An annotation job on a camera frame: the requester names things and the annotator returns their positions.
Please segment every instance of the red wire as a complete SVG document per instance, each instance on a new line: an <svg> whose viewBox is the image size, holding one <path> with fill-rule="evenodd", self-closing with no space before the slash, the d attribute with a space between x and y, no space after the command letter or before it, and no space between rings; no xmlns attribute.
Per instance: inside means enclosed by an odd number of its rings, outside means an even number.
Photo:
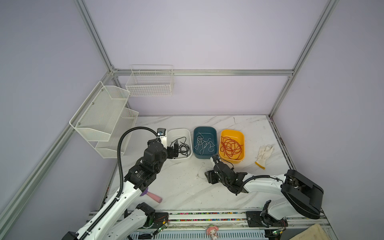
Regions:
<svg viewBox="0 0 384 240"><path fill-rule="evenodd" d="M224 156L227 155L229 159L237 160L243 152L242 145L230 137L221 137L220 143L220 151L224 153Z"/></svg>

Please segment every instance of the yellow plastic bin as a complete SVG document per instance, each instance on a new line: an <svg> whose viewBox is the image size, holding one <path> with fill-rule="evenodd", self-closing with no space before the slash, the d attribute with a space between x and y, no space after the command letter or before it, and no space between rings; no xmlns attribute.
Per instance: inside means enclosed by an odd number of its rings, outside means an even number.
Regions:
<svg viewBox="0 0 384 240"><path fill-rule="evenodd" d="M237 141L239 143L240 147L242 148L241 153L235 154L231 157L228 156L227 154L225 154L224 147L223 147L223 140L225 137L229 137L230 139ZM233 164L240 163L241 161L244 160L244 157L245 157L244 142L245 142L245 140L244 140L244 134L242 132L235 131L235 130L229 130L229 129L223 130L221 132L221 136L220 136L219 141L220 141L219 156L221 159L227 160L228 162L233 163ZM231 146L231 148L233 150L236 147L237 146L235 146L234 144Z"/></svg>

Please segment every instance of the pink cartoon figurine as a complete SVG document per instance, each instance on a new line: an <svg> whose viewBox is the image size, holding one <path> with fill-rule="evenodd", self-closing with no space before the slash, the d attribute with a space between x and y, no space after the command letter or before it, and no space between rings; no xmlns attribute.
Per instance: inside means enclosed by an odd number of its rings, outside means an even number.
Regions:
<svg viewBox="0 0 384 240"><path fill-rule="evenodd" d="M218 231L218 227L216 227L216 226L209 227L207 229L207 235L211 235L211 239L216 240L218 238L217 231Z"/></svg>

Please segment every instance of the dark blue plastic bin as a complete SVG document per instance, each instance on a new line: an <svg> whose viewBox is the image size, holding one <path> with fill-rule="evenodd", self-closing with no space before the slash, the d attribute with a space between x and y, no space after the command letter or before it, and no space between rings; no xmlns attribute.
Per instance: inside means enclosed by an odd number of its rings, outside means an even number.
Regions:
<svg viewBox="0 0 384 240"><path fill-rule="evenodd" d="M205 141L212 141L214 146L208 145L204 148L202 145L198 145L197 137L201 136ZM199 159L210 159L212 155L218 153L218 144L217 144L217 132L213 127L197 127L193 131L193 152L195 156Z"/></svg>

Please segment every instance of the white wire basket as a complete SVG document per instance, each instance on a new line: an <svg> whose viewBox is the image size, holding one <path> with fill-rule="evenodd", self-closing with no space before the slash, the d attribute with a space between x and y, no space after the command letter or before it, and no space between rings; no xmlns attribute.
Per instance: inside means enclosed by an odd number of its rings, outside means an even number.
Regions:
<svg viewBox="0 0 384 240"><path fill-rule="evenodd" d="M70 120L70 125L103 157L117 158L117 147L121 135L134 127L138 112L126 108L129 91L116 87L100 88L92 102L81 117L80 109ZM121 145L121 155L125 153L131 134L129 133Z"/></svg>
<svg viewBox="0 0 384 240"><path fill-rule="evenodd" d="M126 89L132 97L172 96L172 65L131 65Z"/></svg>

